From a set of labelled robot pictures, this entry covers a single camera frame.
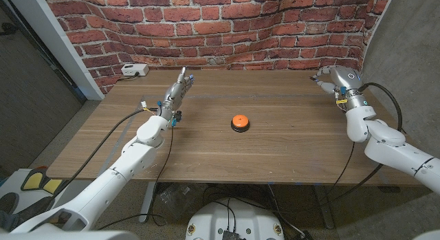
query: orange button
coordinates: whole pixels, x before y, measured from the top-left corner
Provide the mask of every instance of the orange button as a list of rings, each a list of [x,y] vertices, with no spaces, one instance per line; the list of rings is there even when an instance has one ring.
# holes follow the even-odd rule
[[[249,124],[249,120],[248,120],[248,117],[246,117],[244,115],[236,115],[232,119],[232,123],[236,127],[246,127]]]

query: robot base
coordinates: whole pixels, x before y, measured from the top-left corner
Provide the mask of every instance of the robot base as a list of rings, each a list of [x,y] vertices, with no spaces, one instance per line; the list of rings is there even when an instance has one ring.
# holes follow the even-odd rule
[[[228,205],[229,198],[220,199],[224,205]],[[188,223],[186,228],[186,240],[222,240],[222,239],[270,239],[284,240],[283,230],[280,221],[269,211],[246,204],[238,199],[230,198],[229,207],[234,211],[236,219],[235,233],[238,236],[231,236],[229,232],[234,231],[234,215],[229,210],[229,232],[228,209],[226,206],[211,202],[200,209]]]

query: robotic arm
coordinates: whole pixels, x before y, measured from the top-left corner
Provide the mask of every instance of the robotic arm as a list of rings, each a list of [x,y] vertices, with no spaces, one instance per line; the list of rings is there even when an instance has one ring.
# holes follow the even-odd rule
[[[11,233],[90,230],[125,184],[153,163],[156,149],[164,142],[161,133],[179,121],[176,111],[194,81],[193,75],[185,76],[185,71],[184,67],[177,82],[168,88],[158,114],[137,130],[110,168],[71,201],[27,220]]]
[[[318,78],[329,74],[334,83]],[[336,103],[346,107],[347,135],[354,142],[368,140],[365,155],[380,164],[396,168],[440,194],[440,160],[406,143],[405,136],[382,120],[371,120],[376,113],[358,90],[362,80],[358,72],[343,66],[327,66],[311,77]]]

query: brick wall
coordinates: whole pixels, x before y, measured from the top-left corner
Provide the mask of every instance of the brick wall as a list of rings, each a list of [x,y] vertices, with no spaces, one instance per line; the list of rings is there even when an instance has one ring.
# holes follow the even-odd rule
[[[47,0],[97,85],[151,69],[359,69],[388,0]]]

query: table leg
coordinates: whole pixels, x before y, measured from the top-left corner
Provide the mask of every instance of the table leg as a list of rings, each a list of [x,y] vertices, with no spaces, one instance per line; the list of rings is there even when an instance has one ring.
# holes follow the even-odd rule
[[[144,202],[142,203],[142,207],[140,209],[140,214],[149,213],[151,201],[153,201],[153,189],[156,182],[148,182],[148,186],[146,187],[146,192],[144,196]],[[144,223],[148,219],[147,216],[139,216],[139,222]]]
[[[322,199],[322,201],[320,202],[322,203],[327,203],[328,202],[328,197],[327,197],[327,191],[325,186],[313,186],[315,188],[315,194],[316,197],[318,199],[324,198]],[[321,212],[322,212],[322,217],[324,218],[324,226],[327,229],[333,229],[335,228],[335,222],[333,221],[333,214],[331,213],[331,209],[330,209],[330,203],[328,203],[325,206],[321,206]]]

